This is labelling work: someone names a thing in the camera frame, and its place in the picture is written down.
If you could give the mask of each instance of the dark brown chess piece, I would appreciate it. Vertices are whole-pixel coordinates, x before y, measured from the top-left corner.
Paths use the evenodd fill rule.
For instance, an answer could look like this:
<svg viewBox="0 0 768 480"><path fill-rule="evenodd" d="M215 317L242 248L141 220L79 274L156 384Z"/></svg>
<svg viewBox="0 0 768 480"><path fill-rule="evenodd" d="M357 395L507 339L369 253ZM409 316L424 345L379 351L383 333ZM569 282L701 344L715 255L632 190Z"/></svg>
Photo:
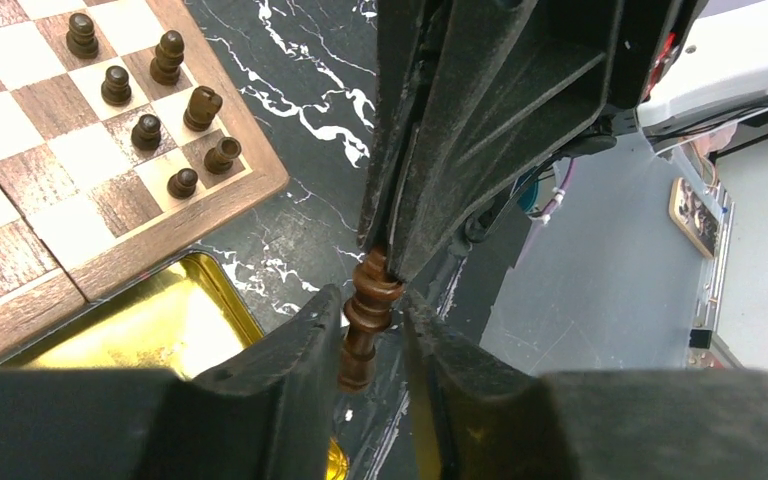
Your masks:
<svg viewBox="0 0 768 480"><path fill-rule="evenodd" d="M340 388L361 392L375 377L375 335L390 327L390 308L404 292L404 285L387 273L384 249L375 247L352 272L355 294L343 313L349 331L340 354Z"/></svg>
<svg viewBox="0 0 768 480"><path fill-rule="evenodd" d="M222 97L212 88L196 87L184 111L184 125L190 130L203 132L210 127L220 108L222 108Z"/></svg>
<svg viewBox="0 0 768 480"><path fill-rule="evenodd" d="M234 160L243 153L243 147L236 138L222 137L216 146L204 156L204 168L210 173L221 174L231 169Z"/></svg>
<svg viewBox="0 0 768 480"><path fill-rule="evenodd" d="M149 65L151 78L161 85L175 85L181 76L184 62L184 37L175 30L169 30L160 37L154 47L154 58Z"/></svg>
<svg viewBox="0 0 768 480"><path fill-rule="evenodd" d="M187 198L196 191L198 173L192 168L182 168L175 175L169 177L166 191L175 198Z"/></svg>
<svg viewBox="0 0 768 480"><path fill-rule="evenodd" d="M160 119L150 113L142 115L131 130L134 147L139 150L157 150L160 140Z"/></svg>
<svg viewBox="0 0 768 480"><path fill-rule="evenodd" d="M78 58L90 59L98 56L98 40L95 38L95 24L83 13L69 17L69 31L66 33L66 47Z"/></svg>
<svg viewBox="0 0 768 480"><path fill-rule="evenodd" d="M128 84L128 71L119 65L113 65L104 72L101 83L101 98L108 105L125 105L131 101L131 86Z"/></svg>

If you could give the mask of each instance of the chessboard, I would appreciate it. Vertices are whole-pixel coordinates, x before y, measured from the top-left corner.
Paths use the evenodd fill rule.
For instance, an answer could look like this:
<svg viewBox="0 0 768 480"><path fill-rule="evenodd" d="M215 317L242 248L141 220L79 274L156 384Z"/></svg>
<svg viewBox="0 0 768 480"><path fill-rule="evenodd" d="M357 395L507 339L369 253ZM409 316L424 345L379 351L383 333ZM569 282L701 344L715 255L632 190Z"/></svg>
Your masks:
<svg viewBox="0 0 768 480"><path fill-rule="evenodd" d="M92 21L91 58L67 45L75 14ZM184 58L167 85L150 65L173 30ZM111 67L127 72L122 105L102 95ZM222 99L203 131L184 121L197 87ZM132 140L143 116L160 122L149 150ZM212 173L212 149L236 156ZM185 170L189 190L171 194ZM104 301L287 180L181 0L0 0L0 352Z"/></svg>

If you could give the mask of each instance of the gray panel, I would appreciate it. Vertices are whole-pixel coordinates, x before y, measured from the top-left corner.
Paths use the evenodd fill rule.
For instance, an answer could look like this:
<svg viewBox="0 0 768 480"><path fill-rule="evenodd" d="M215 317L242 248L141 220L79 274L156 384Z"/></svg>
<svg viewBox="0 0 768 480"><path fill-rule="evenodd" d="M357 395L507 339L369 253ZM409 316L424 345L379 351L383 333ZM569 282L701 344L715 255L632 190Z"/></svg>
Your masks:
<svg viewBox="0 0 768 480"><path fill-rule="evenodd" d="M633 134L577 161L562 207L505 277L482 347L531 374L684 365L711 262L667 213L676 177L701 187L673 153L653 157Z"/></svg>

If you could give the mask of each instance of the pawn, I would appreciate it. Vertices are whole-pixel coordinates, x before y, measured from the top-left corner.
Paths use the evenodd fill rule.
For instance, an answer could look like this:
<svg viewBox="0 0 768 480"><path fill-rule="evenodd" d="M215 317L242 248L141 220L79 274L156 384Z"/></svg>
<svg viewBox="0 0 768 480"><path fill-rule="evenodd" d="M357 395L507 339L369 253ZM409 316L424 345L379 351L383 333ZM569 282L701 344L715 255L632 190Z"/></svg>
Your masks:
<svg viewBox="0 0 768 480"><path fill-rule="evenodd" d="M69 17L69 31L66 33L66 47L78 58L90 59L98 56L98 40L95 38L95 24L83 13Z"/></svg>
<svg viewBox="0 0 768 480"><path fill-rule="evenodd" d="M196 87L184 111L184 125L195 132L207 130L222 108L222 97L212 88Z"/></svg>
<svg viewBox="0 0 768 480"><path fill-rule="evenodd" d="M131 86L128 84L128 71L119 65L113 65L104 72L101 83L101 98L108 105L125 105L131 100Z"/></svg>
<svg viewBox="0 0 768 480"><path fill-rule="evenodd" d="M204 168L217 175L225 173L231 169L234 159L241 153L243 153L243 147L236 138L222 137L204 156Z"/></svg>
<svg viewBox="0 0 768 480"><path fill-rule="evenodd" d="M131 142L138 150L157 150L160 146L160 119L147 113L131 130Z"/></svg>
<svg viewBox="0 0 768 480"><path fill-rule="evenodd" d="M175 30L169 30L160 37L154 47L154 58L149 64L151 78L161 85L175 85L181 76L184 62L184 37Z"/></svg>
<svg viewBox="0 0 768 480"><path fill-rule="evenodd" d="M175 198L184 199L195 193L197 183L198 173L192 168L182 168L178 173L169 177L166 191Z"/></svg>

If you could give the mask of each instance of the metallic tray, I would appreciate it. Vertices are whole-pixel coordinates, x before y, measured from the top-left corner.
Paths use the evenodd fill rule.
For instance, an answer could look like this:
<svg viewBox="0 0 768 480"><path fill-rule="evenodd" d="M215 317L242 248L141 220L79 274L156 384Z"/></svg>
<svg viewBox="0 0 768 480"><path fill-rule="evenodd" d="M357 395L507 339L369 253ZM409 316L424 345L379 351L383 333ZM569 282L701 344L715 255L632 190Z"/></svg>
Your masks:
<svg viewBox="0 0 768 480"><path fill-rule="evenodd" d="M169 368L191 379L263 337L219 263L187 250L0 361L18 368ZM327 480L348 459L331 439Z"/></svg>

